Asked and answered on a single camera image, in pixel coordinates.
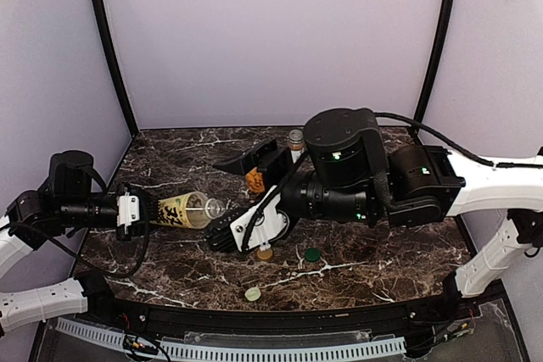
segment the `green bottle cap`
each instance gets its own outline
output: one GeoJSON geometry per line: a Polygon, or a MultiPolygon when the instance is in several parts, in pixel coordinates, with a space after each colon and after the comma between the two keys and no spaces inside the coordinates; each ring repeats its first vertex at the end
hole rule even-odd
{"type": "Polygon", "coordinates": [[[305,251],[305,260],[311,263],[317,262],[321,258],[321,251],[317,248],[308,248],[305,251]]]}

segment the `silver lid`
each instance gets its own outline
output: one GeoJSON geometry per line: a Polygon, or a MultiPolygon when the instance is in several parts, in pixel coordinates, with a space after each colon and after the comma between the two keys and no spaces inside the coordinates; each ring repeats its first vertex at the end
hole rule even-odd
{"type": "Polygon", "coordinates": [[[300,129],[293,129],[288,134],[288,139],[292,143],[301,143],[304,141],[304,132],[300,129]]]}

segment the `vertical black post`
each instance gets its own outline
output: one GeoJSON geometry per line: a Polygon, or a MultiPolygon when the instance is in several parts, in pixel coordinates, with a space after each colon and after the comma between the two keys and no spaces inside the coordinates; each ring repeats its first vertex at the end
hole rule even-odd
{"type": "Polygon", "coordinates": [[[428,101],[432,94],[432,88],[434,87],[435,76],[438,72],[439,60],[441,59],[441,52],[445,44],[445,37],[447,35],[447,28],[449,27],[449,20],[451,19],[453,0],[441,0],[441,10],[439,11],[438,26],[435,31],[434,45],[432,46],[432,53],[430,54],[430,60],[428,62],[428,69],[426,70],[426,76],[424,77],[423,89],[418,99],[417,110],[413,119],[422,122],[426,108],[428,107],[428,101]]]}
{"type": "Polygon", "coordinates": [[[126,125],[130,131],[132,137],[138,134],[136,119],[126,94],[125,84],[120,74],[119,62],[115,54],[115,48],[113,47],[113,40],[111,38],[111,32],[109,31],[108,18],[105,13],[104,0],[92,0],[92,7],[94,8],[94,15],[96,16],[96,23],[98,25],[98,31],[100,33],[100,39],[102,40],[102,47],[104,48],[105,59],[108,63],[109,73],[111,74],[111,80],[115,88],[115,93],[119,99],[120,109],[125,117],[126,125]]]}

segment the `black bar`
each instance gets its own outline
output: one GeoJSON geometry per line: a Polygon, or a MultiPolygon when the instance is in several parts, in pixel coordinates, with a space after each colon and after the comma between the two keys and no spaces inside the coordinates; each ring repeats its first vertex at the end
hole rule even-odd
{"type": "Polygon", "coordinates": [[[441,59],[441,53],[443,52],[445,37],[447,35],[447,28],[449,27],[449,20],[451,19],[452,1],[453,0],[441,0],[441,10],[439,11],[434,45],[432,46],[428,69],[426,70],[426,76],[424,77],[423,89],[421,90],[421,95],[418,99],[417,110],[413,117],[414,120],[419,122],[422,122],[424,119],[432,89],[434,88],[435,76],[438,72],[439,60],[441,59]]]}
{"type": "Polygon", "coordinates": [[[126,94],[122,75],[120,74],[119,62],[117,61],[113,40],[111,39],[111,32],[109,30],[108,18],[105,13],[104,0],[92,0],[92,7],[94,8],[96,24],[98,25],[100,39],[102,40],[105,59],[108,62],[111,80],[113,81],[115,93],[119,99],[120,109],[125,116],[125,122],[130,134],[132,137],[135,137],[139,130],[137,128],[136,118],[134,118],[134,113],[132,112],[132,107],[130,106],[130,101],[128,100],[128,95],[126,94]]]}

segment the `marble tabletop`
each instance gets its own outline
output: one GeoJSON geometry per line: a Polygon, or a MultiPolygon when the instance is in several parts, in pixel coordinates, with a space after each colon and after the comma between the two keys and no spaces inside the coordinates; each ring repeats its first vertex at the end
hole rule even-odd
{"type": "MultiPolygon", "coordinates": [[[[244,177],[212,168],[219,159],[268,137],[286,145],[288,127],[142,131],[132,143],[112,188],[130,182],[160,198],[191,191],[223,200],[228,209],[249,206],[255,196],[244,177]]],[[[412,143],[405,128],[383,128],[390,153],[412,143]]],[[[141,239],[117,242],[112,231],[89,231],[81,253],[109,270],[127,270],[141,239]]],[[[142,268],[130,279],[108,279],[117,298],[214,310],[323,310],[384,304],[441,292],[443,278],[470,257],[453,219],[389,228],[301,220],[273,246],[271,262],[255,253],[215,253],[203,231],[161,228],[151,235],[142,268]],[[303,261],[307,248],[322,252],[303,261]],[[247,289],[261,297],[250,303],[247,289]]],[[[84,270],[78,265],[76,271],[84,270]]]]}

